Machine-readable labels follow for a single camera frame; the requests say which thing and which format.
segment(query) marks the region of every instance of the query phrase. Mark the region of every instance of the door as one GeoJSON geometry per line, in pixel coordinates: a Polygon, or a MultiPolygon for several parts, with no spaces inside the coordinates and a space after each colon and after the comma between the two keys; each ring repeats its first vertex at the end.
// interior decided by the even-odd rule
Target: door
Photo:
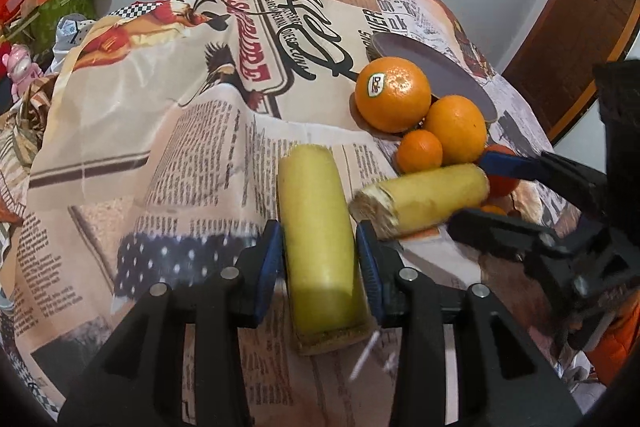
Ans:
{"type": "Polygon", "coordinates": [[[551,140],[588,108],[591,68],[619,58],[639,14],[638,0],[549,0],[504,77],[551,140]]]}

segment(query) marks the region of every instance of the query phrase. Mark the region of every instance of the oval plate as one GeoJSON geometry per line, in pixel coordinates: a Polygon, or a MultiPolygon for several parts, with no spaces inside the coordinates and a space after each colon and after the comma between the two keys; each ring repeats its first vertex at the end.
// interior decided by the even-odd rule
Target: oval plate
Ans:
{"type": "Polygon", "coordinates": [[[371,38],[371,48],[376,57],[401,57],[412,61],[427,75],[435,98],[460,94],[478,106],[485,122],[493,123],[498,119],[494,102],[484,89],[439,51],[397,33],[376,33],[371,38]]]}

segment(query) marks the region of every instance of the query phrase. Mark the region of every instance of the pink figurine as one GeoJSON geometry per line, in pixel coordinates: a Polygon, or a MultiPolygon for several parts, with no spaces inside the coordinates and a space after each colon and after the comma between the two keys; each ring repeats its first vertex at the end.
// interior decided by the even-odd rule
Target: pink figurine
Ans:
{"type": "Polygon", "coordinates": [[[14,44],[9,54],[2,56],[2,63],[6,67],[6,75],[14,83],[11,86],[14,102],[20,99],[34,79],[42,76],[39,65],[31,62],[29,49],[21,44],[14,44]]]}

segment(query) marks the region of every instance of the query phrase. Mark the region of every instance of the silver screw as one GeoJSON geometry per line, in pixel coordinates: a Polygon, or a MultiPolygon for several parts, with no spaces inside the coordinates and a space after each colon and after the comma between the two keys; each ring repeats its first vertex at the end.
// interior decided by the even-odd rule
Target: silver screw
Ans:
{"type": "Polygon", "coordinates": [[[151,288],[149,288],[149,293],[151,293],[151,295],[153,295],[154,297],[159,297],[166,293],[166,289],[166,284],[164,284],[163,282],[157,282],[156,284],[151,286],[151,288]]]}
{"type": "Polygon", "coordinates": [[[580,297],[586,297],[589,292],[589,283],[582,275],[574,279],[574,290],[580,297]]]}
{"type": "Polygon", "coordinates": [[[471,293],[473,293],[473,295],[475,295],[476,297],[484,299],[485,297],[489,296],[491,290],[484,284],[474,284],[473,286],[471,286],[471,293]]]}
{"type": "Polygon", "coordinates": [[[538,237],[540,238],[542,244],[546,247],[553,248],[556,245],[556,240],[550,233],[542,232],[538,237]]]}
{"type": "Polygon", "coordinates": [[[418,279],[418,272],[413,268],[402,268],[399,272],[400,279],[405,281],[415,281],[418,279]]]}
{"type": "Polygon", "coordinates": [[[232,281],[239,275],[240,275],[240,270],[235,266],[227,266],[226,268],[222,269],[222,272],[220,272],[220,277],[228,281],[232,281]]]}

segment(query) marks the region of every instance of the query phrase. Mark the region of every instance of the small orange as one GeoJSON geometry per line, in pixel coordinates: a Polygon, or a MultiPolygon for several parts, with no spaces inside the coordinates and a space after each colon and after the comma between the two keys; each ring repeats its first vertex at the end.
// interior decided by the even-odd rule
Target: small orange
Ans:
{"type": "Polygon", "coordinates": [[[484,212],[490,212],[491,214],[498,214],[499,216],[507,215],[507,213],[502,208],[494,204],[486,204],[484,206],[481,206],[480,210],[483,210],[484,212]]]}
{"type": "Polygon", "coordinates": [[[442,143],[443,165],[474,162],[484,150],[484,117],[476,104],[464,96],[450,94],[435,102],[423,129],[442,143]]]}
{"type": "MultiPolygon", "coordinates": [[[[487,147],[484,152],[487,151],[496,151],[504,154],[511,154],[513,156],[516,155],[516,153],[511,149],[498,143],[487,147]]],[[[504,196],[508,196],[518,188],[518,185],[520,184],[520,180],[507,178],[505,176],[487,176],[487,178],[489,179],[489,196],[491,198],[502,198],[504,196]]]]}
{"type": "Polygon", "coordinates": [[[442,165],[442,144],[429,131],[411,131],[400,142],[396,163],[404,174],[436,169],[442,165]]]}
{"type": "Polygon", "coordinates": [[[431,106],[431,86],[422,70],[399,57],[377,58],[360,72],[355,102],[362,117],[383,132],[415,126],[431,106]]]}

